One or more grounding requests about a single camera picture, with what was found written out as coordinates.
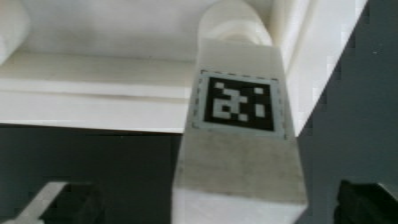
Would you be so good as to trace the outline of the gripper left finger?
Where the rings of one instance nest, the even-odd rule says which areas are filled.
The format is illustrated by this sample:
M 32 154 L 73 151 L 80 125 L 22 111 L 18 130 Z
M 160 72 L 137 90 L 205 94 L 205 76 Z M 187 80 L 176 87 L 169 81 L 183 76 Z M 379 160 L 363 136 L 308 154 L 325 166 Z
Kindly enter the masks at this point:
M 14 224 L 94 224 L 94 222 L 94 185 L 48 182 L 14 218 Z

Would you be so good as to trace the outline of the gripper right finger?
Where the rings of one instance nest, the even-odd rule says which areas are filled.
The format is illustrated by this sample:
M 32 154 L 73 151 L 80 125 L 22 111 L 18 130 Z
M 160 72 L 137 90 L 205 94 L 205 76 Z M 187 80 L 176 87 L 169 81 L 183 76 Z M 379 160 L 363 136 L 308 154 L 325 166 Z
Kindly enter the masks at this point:
M 398 185 L 341 181 L 336 224 L 398 224 Z

